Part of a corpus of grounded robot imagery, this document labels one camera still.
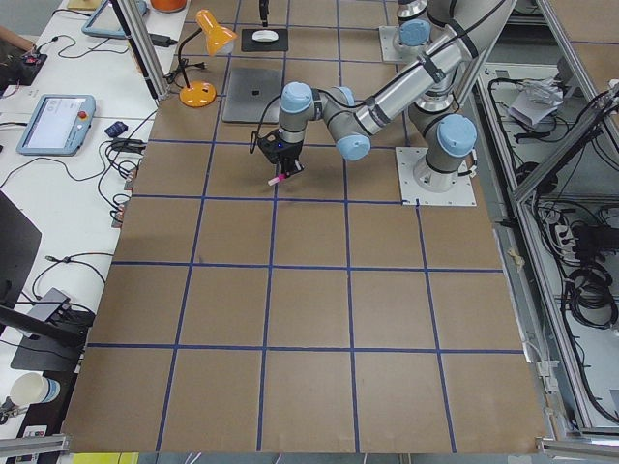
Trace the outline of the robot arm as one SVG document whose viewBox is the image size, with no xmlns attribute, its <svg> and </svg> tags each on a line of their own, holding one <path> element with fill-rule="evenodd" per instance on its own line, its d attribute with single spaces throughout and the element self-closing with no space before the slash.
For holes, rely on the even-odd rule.
<svg viewBox="0 0 619 464">
<path fill-rule="evenodd" d="M 246 52 L 343 62 L 398 62 L 429 42 L 425 1 L 262 1 Z"/>
<path fill-rule="evenodd" d="M 323 121 L 345 160 L 366 156 L 370 139 L 406 112 L 428 144 L 422 183 L 432 191 L 448 190 L 477 140 L 473 123 L 455 108 L 455 89 L 479 73 L 480 59 L 492 49 L 514 9 L 512 1 L 400 2 L 399 36 L 416 53 L 381 89 L 361 102 L 344 86 L 329 90 L 303 82 L 286 84 L 280 95 L 279 126 L 259 148 L 277 165 L 280 182 L 303 171 L 299 160 L 307 124 Z"/>
</svg>

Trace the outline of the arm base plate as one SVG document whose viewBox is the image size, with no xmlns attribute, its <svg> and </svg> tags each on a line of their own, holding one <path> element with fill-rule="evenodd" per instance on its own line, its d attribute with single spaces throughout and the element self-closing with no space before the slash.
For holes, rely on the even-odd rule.
<svg viewBox="0 0 619 464">
<path fill-rule="evenodd" d="M 426 147 L 396 147 L 401 203 L 405 206 L 476 207 L 474 174 L 466 158 L 458 171 L 442 174 L 427 165 Z"/>
<path fill-rule="evenodd" d="M 378 28 L 381 58 L 384 63 L 403 64 L 411 59 L 411 48 L 399 41 L 397 26 L 380 26 Z"/>
</svg>

